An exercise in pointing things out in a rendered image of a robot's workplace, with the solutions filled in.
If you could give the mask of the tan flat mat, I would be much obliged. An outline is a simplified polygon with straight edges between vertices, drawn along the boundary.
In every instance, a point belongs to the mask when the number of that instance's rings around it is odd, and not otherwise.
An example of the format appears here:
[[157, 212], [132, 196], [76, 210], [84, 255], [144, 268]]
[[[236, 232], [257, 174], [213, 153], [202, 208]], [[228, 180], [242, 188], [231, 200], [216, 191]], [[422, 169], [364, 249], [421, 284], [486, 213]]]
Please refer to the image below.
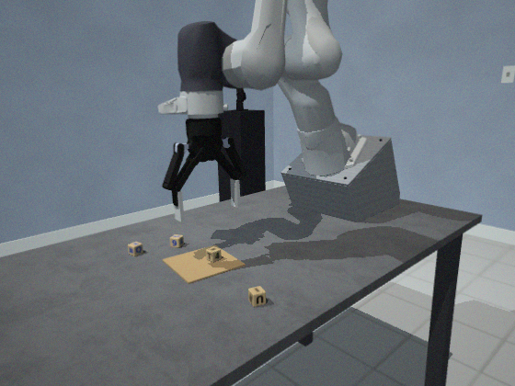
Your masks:
[[206, 249], [211, 247], [219, 248], [218, 246], [213, 245], [162, 260], [188, 284], [244, 267], [246, 265], [237, 258], [226, 253], [221, 248], [222, 259], [216, 262], [207, 260]]

